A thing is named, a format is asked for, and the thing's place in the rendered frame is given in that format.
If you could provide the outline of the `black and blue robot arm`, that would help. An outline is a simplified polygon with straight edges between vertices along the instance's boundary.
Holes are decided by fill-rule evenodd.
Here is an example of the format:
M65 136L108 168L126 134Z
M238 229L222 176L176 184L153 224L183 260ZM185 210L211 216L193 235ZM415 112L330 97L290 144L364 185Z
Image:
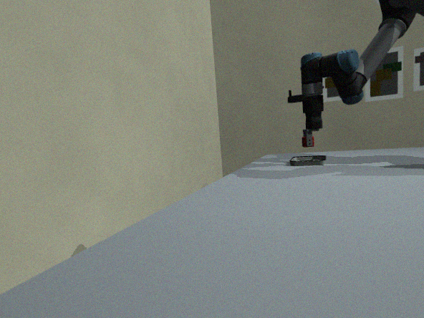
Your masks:
M398 37L401 38L406 33L416 13L424 16L424 0L379 2L382 23L360 58L355 49L324 57L320 52L305 54L301 58L302 85L322 82L322 78L332 77L339 97L346 105L356 104L364 97L362 88Z

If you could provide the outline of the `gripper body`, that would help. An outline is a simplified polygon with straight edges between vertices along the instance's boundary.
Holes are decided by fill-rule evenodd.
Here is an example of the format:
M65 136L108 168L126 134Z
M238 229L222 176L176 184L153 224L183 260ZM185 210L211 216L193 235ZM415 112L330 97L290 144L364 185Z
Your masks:
M322 128L322 111L323 104L323 89L322 82L302 85L302 95L292 96L292 91L289 90L288 103L302 102L303 113L306 115L306 129Z

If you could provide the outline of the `red cube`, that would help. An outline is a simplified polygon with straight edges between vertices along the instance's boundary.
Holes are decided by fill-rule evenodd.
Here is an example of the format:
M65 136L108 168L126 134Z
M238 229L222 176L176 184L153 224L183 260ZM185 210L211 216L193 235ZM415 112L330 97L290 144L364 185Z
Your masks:
M314 137L312 136L313 146L307 146L306 137L302 137L302 147L314 147Z

